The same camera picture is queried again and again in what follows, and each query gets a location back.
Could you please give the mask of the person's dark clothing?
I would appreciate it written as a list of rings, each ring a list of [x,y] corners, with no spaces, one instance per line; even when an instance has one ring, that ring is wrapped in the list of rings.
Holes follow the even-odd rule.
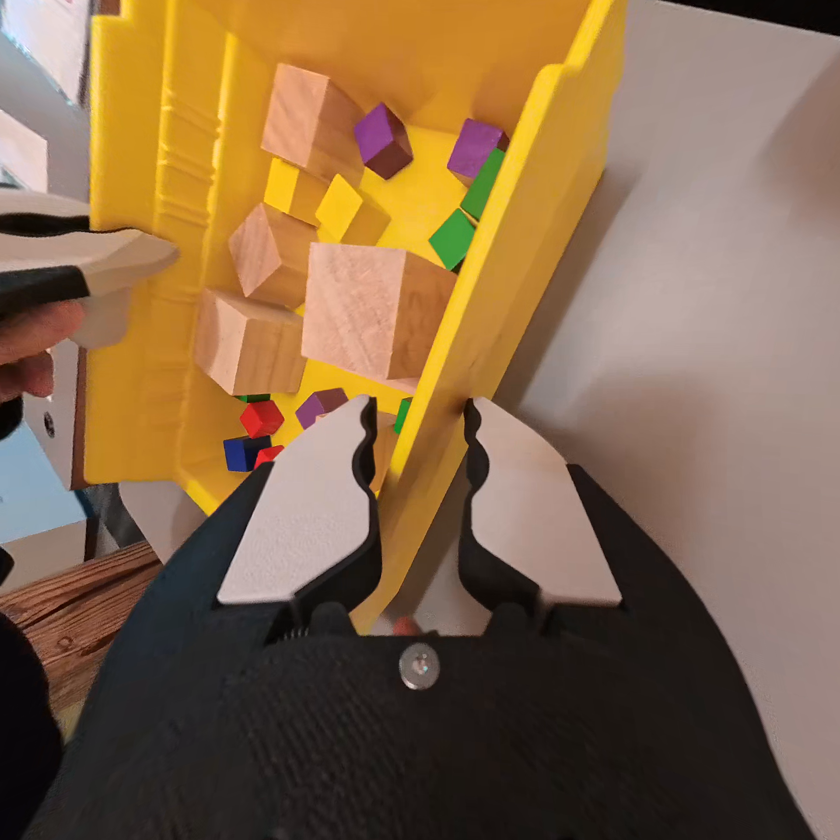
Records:
[[[63,753],[49,682],[26,636],[1,615],[1,838],[20,838]]]

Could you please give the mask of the group of small coloured cubes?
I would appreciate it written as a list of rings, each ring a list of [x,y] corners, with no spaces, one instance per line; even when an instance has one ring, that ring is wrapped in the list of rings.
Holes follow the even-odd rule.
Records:
[[[297,393],[305,360],[390,385],[419,378],[508,144],[463,123],[446,169],[467,192],[430,234],[430,260],[379,245],[392,218],[360,189],[364,172],[420,175],[394,112],[363,115],[329,87],[274,101],[264,200],[228,240],[241,292],[203,292],[196,364],[236,397]]]

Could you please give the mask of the yellow plastic box with ridges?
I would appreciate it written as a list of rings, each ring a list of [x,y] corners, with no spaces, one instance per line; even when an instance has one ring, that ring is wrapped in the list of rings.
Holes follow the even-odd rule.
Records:
[[[626,21],[627,2],[122,2],[96,17],[91,224],[147,229],[181,259],[135,289],[124,339],[88,356],[85,480],[173,480],[209,514],[243,479],[222,450],[237,401],[192,341],[201,289],[235,288],[228,237],[266,186],[280,62],[408,124],[414,165],[364,189],[394,246],[428,259],[460,187],[445,153],[467,117],[496,124],[511,146],[381,495],[383,575],[352,614],[370,631],[465,454],[465,399],[493,396],[602,176]]]

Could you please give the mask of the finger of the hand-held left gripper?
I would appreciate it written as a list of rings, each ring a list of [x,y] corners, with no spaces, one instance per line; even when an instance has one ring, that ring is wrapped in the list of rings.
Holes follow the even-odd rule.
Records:
[[[90,207],[50,193],[1,194],[4,235],[64,235],[90,231]]]
[[[132,289],[170,268],[180,249],[136,228],[50,236],[2,234],[1,315],[79,301],[83,321],[70,339],[84,350],[122,340]]]

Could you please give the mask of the person's left hand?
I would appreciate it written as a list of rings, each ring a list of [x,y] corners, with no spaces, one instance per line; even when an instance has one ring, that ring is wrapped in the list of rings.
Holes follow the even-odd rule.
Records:
[[[81,326],[78,301],[62,301],[19,313],[1,326],[1,403],[25,394],[51,396],[55,386],[50,350]]]

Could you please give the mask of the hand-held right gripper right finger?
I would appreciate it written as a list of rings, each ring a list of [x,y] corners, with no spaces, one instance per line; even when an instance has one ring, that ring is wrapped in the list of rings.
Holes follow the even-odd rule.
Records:
[[[555,606],[614,608],[623,596],[565,458],[524,422],[480,396],[464,406],[468,489],[458,578],[493,612],[530,618]]]

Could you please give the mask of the group of large wooden cubes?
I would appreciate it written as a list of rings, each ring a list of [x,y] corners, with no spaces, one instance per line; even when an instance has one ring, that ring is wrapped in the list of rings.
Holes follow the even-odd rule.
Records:
[[[227,242],[235,288],[197,300],[194,361],[244,431],[214,445],[228,484],[345,402],[337,376],[404,390],[423,372],[455,287],[455,264],[420,245],[424,202],[456,193],[420,138],[385,103],[364,112],[332,78],[277,66],[266,189]]]

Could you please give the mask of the white panel with screw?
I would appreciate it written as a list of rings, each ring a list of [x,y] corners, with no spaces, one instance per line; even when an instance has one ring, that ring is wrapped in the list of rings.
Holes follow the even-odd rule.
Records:
[[[68,490],[88,487],[84,476],[87,352],[70,340],[50,352],[54,391],[48,397],[24,397],[24,420],[35,434],[61,484]]]

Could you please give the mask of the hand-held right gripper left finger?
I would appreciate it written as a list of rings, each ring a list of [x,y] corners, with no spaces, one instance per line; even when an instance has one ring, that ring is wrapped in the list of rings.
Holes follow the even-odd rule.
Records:
[[[238,533],[219,606],[278,604],[309,623],[322,604],[351,613],[374,592],[383,567],[376,439],[375,398],[352,398],[217,509],[224,533]]]

